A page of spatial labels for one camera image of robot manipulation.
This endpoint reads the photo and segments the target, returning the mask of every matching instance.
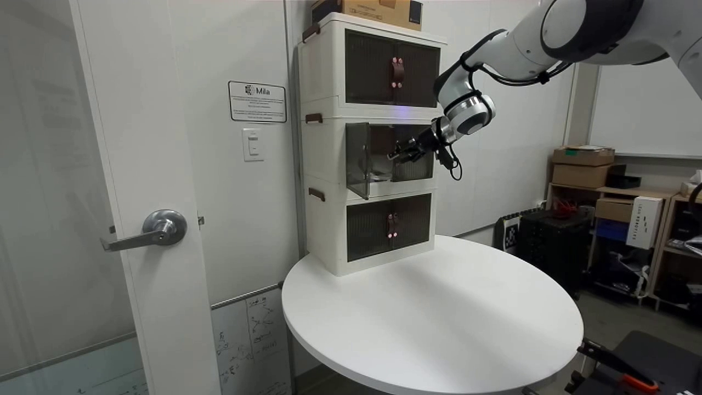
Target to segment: floor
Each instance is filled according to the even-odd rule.
[[[586,337],[606,344],[618,344],[631,330],[646,332],[670,344],[702,357],[702,327],[691,325],[676,315],[653,313],[630,301],[615,301],[597,293],[581,293],[578,307],[586,320]],[[566,366],[554,377],[531,386],[536,395],[561,395],[570,381],[572,366]],[[327,369],[314,369],[298,382],[298,395],[380,395],[377,391],[358,386]]]

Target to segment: drawer handle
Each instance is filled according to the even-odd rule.
[[[399,234],[397,234],[397,213],[388,213],[388,239],[397,239]]]
[[[402,91],[403,83],[403,60],[391,57],[391,88]]]
[[[304,114],[304,123],[325,123],[325,116],[319,113]]]
[[[318,201],[321,201],[321,203],[327,203],[327,195],[319,190],[306,190],[306,194],[318,199]]]

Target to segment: door handle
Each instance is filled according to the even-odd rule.
[[[102,249],[110,252],[116,250],[132,250],[140,247],[172,247],[180,245],[182,238],[188,230],[188,223],[178,213],[168,209],[154,212],[145,224],[140,227],[142,235],[104,242]]]

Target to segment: door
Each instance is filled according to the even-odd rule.
[[[218,395],[167,25],[162,0],[0,3],[0,395]],[[180,245],[102,250],[157,209]]]

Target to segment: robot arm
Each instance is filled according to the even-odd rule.
[[[494,101],[474,87],[474,72],[504,87],[532,87],[574,61],[649,65],[668,55],[702,98],[699,15],[699,0],[545,0],[510,33],[483,38],[436,79],[442,116],[429,133],[397,147],[392,161],[436,151],[450,171],[461,167],[452,143],[496,116]]]

